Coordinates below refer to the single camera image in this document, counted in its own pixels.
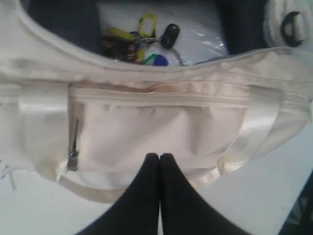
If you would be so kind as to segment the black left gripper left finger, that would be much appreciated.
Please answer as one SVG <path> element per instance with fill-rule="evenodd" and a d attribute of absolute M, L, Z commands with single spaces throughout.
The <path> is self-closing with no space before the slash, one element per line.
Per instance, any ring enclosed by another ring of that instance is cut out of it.
<path fill-rule="evenodd" d="M 159 158 L 145 160 L 125 192 L 80 235 L 156 235 L 159 218 Z"/>

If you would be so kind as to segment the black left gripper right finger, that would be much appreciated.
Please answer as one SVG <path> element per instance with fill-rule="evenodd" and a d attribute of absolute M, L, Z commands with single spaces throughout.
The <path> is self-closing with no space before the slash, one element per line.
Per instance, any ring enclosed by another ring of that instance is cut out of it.
<path fill-rule="evenodd" d="M 189 184 L 172 154 L 160 156 L 161 219 L 165 235 L 246 235 Z"/>

